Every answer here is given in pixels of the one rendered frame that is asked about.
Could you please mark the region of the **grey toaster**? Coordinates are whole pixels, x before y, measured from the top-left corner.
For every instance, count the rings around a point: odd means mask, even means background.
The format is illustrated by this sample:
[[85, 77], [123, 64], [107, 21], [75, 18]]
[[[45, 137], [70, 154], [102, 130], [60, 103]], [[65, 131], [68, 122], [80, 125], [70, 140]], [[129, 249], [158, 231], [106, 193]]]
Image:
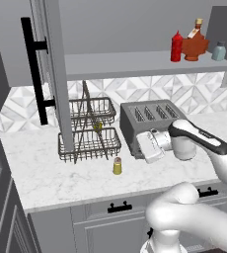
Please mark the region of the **grey toaster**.
[[131, 155], [144, 159], [136, 136], [144, 131], [156, 129], [166, 131], [175, 120], [187, 116], [170, 100], [141, 101], [120, 104], [119, 127]]

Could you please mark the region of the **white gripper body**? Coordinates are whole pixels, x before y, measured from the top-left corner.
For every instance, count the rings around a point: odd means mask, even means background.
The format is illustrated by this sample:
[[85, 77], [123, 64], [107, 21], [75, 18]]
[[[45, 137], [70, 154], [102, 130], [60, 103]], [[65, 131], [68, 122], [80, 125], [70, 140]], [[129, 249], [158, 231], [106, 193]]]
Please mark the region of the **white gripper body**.
[[148, 164], [154, 163], [164, 157], [165, 152], [158, 145], [156, 138], [150, 131], [139, 133], [136, 139]]

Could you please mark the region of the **grey cupboard door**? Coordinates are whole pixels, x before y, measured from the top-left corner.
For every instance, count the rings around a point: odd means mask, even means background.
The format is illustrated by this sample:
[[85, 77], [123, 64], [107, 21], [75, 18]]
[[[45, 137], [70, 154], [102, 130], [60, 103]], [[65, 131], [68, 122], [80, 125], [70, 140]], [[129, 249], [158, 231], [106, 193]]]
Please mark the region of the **grey cupboard door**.
[[148, 231], [143, 211], [74, 224], [77, 253], [140, 253]]

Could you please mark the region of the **red condiment bottle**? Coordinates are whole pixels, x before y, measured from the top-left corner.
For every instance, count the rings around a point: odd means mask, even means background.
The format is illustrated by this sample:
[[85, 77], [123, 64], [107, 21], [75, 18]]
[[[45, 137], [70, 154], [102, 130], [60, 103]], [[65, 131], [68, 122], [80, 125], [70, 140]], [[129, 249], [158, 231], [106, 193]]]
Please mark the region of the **red condiment bottle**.
[[172, 37], [172, 45], [171, 45], [171, 60], [173, 62], [179, 62], [181, 60], [183, 47], [183, 37], [180, 32], [177, 32]]

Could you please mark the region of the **brown leaf-shaped syrup bottle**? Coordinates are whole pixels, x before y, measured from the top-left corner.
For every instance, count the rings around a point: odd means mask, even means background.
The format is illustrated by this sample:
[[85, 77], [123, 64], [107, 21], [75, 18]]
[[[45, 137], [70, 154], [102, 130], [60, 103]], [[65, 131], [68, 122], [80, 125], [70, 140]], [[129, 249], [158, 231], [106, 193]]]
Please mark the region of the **brown leaf-shaped syrup bottle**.
[[208, 49], [209, 40], [200, 32], [202, 19], [195, 20], [195, 25], [188, 36], [183, 39], [182, 53], [186, 61], [198, 61], [201, 54], [205, 54]]

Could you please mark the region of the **grey cabinet shelf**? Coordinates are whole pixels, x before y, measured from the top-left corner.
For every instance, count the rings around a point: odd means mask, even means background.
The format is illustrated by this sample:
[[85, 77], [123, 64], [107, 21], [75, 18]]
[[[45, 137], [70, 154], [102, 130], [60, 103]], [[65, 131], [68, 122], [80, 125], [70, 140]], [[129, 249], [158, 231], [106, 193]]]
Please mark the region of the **grey cabinet shelf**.
[[64, 59], [68, 81], [227, 71], [227, 60], [214, 61], [210, 52], [180, 62], [172, 62], [167, 50], [66, 54]]

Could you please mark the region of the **grey drawer front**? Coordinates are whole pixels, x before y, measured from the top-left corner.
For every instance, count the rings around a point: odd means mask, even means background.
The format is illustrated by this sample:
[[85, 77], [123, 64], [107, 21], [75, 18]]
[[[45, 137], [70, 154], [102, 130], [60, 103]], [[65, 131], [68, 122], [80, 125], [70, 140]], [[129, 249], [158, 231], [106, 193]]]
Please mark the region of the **grey drawer front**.
[[[143, 211], [147, 207], [150, 197], [151, 197], [150, 194], [146, 194], [73, 206], [71, 208], [72, 219], [75, 223], [77, 223], [101, 217], [121, 215], [123, 213]], [[114, 203], [115, 206], [121, 206], [124, 201], [127, 201], [129, 204], [132, 205], [132, 209], [130, 211], [108, 213], [108, 207], [110, 206], [111, 203]]]
[[209, 183], [203, 185], [196, 185], [197, 189], [201, 189], [203, 192], [210, 187], [212, 190], [217, 190], [218, 195], [210, 197], [199, 197], [198, 202], [200, 204], [207, 204], [211, 207], [218, 208], [222, 211], [227, 212], [227, 186], [223, 183]]

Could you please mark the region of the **teal shaker with grey cap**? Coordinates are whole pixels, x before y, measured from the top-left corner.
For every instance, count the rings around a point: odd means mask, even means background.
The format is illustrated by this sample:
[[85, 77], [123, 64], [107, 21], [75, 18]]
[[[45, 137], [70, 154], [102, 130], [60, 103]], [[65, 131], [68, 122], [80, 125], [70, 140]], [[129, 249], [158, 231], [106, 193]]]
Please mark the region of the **teal shaker with grey cap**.
[[225, 58], [226, 47], [225, 42], [218, 42], [213, 50], [211, 58], [215, 61], [221, 61]]

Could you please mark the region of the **yellow shaker with grey cap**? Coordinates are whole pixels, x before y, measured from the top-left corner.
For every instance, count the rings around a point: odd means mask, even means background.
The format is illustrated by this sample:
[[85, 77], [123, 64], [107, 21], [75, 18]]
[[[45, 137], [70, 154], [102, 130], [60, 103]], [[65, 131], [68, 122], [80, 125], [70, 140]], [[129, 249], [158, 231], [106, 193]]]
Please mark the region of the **yellow shaker with grey cap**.
[[120, 175], [122, 172], [121, 169], [121, 158], [120, 157], [116, 157], [113, 161], [113, 173], [115, 175]]

